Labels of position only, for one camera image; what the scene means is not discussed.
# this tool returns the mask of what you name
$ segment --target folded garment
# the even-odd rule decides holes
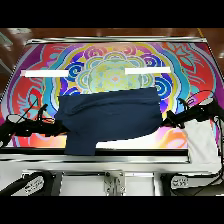
[[[70,130],[65,154],[94,155],[97,142],[136,138],[162,123],[155,87],[59,96],[56,120]]]

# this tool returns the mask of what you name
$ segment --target dark blue cloth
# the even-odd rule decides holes
[[[70,130],[65,154],[94,155],[97,142],[137,138],[162,123],[154,87],[59,96],[56,120]]]

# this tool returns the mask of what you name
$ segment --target folded t-shirt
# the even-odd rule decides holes
[[[56,120],[70,130],[65,154],[94,155],[97,142],[151,134],[162,123],[155,87],[59,96]]]

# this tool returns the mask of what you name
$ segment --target mandala pattern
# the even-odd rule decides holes
[[[125,75],[125,68],[164,67],[170,74]],[[66,78],[25,78],[21,70],[67,69]],[[147,88],[156,86],[163,118],[166,111],[183,111],[178,98],[188,99],[200,90],[212,90],[224,108],[223,80],[206,43],[76,43],[33,44],[25,48],[18,62],[0,109],[0,123],[9,113],[23,114],[38,98],[38,105],[26,115],[37,116],[45,103],[46,117],[54,117],[59,108],[59,95]],[[203,92],[193,97],[194,103],[211,96]],[[218,141],[218,130],[212,124]],[[149,148],[186,148],[186,137],[179,129],[160,128]],[[65,147],[66,137],[13,137],[15,147]]]

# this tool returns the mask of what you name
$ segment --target wooden floor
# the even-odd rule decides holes
[[[224,28],[29,28],[28,33],[13,33],[0,28],[0,32],[11,42],[11,46],[0,45],[0,59],[11,70],[28,39],[76,36],[191,36],[206,37],[224,74]],[[0,93],[9,76],[0,73]]]

